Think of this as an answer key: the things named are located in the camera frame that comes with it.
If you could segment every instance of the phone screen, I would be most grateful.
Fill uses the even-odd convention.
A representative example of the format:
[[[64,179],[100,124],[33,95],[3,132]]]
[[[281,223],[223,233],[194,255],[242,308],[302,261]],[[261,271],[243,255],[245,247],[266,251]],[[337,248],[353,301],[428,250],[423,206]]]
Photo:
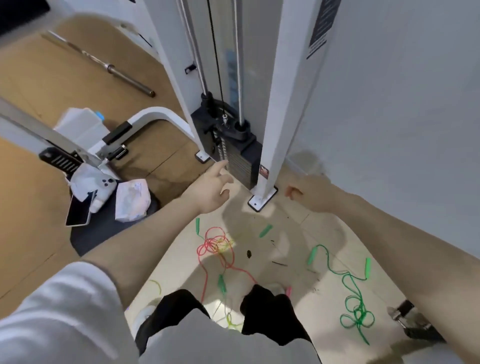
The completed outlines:
[[[95,192],[89,192],[84,201],[79,201],[74,195],[70,201],[66,226],[83,226],[90,222],[90,205],[95,197]]]

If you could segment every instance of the black pants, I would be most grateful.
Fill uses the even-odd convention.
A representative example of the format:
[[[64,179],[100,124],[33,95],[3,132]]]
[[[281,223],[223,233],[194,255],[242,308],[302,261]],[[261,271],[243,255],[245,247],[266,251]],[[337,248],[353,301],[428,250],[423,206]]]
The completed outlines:
[[[210,317],[203,305],[187,290],[178,290],[162,298],[135,337],[140,355],[145,351],[149,337],[166,327],[178,325],[195,308]],[[281,346],[299,338],[312,342],[295,316],[290,299],[284,294],[274,296],[269,290],[255,284],[243,299],[240,311],[245,316],[241,331],[244,335],[264,334]]]

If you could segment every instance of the person's right arm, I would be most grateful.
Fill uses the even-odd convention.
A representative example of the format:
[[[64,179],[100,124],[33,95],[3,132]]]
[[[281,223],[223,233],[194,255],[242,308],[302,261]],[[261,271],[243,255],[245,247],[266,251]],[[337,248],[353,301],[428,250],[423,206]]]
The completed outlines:
[[[324,177],[298,178],[285,195],[342,219],[458,355],[467,363],[480,361],[480,260]]]

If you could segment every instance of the person's left hand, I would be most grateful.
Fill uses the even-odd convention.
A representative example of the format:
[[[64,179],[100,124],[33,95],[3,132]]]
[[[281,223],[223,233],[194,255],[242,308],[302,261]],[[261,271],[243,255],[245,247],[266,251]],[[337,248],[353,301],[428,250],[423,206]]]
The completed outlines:
[[[233,183],[233,178],[229,174],[220,174],[227,164],[227,160],[215,163],[182,194],[182,198],[188,198],[198,208],[199,214],[215,211],[229,199],[230,190],[222,192],[222,188],[226,183]]]

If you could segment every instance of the forearm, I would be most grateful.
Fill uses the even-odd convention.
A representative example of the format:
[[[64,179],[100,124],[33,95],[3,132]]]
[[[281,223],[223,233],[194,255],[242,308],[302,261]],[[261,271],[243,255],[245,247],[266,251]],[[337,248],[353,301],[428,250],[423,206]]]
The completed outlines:
[[[333,211],[389,277],[465,360],[480,357],[480,261],[464,251],[342,193]]]
[[[180,197],[145,220],[88,252],[83,260],[102,269],[128,307],[177,235],[199,214],[188,198]]]

